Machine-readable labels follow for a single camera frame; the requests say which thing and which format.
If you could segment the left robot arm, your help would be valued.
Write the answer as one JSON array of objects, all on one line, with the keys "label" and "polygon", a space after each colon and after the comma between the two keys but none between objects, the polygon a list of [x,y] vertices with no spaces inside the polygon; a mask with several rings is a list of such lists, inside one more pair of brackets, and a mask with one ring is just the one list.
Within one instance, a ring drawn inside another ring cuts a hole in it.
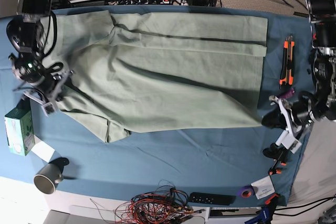
[{"label": "left robot arm", "polygon": [[306,0],[312,33],[311,72],[315,94],[301,91],[298,101],[266,114],[262,125],[287,129],[327,118],[335,121],[335,0]]}]

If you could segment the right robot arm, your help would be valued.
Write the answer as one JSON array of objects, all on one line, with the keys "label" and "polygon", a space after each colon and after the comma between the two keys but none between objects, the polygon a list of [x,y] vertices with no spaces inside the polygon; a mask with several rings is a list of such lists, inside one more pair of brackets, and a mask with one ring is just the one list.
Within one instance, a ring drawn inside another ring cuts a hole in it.
[{"label": "right robot arm", "polygon": [[45,67],[43,61],[57,42],[57,18],[53,0],[18,0],[17,16],[6,27],[6,34],[18,55],[9,55],[14,76],[29,88],[19,86],[24,97],[41,105],[47,114],[54,112],[60,100],[62,86],[70,71],[63,71],[63,63]]}]

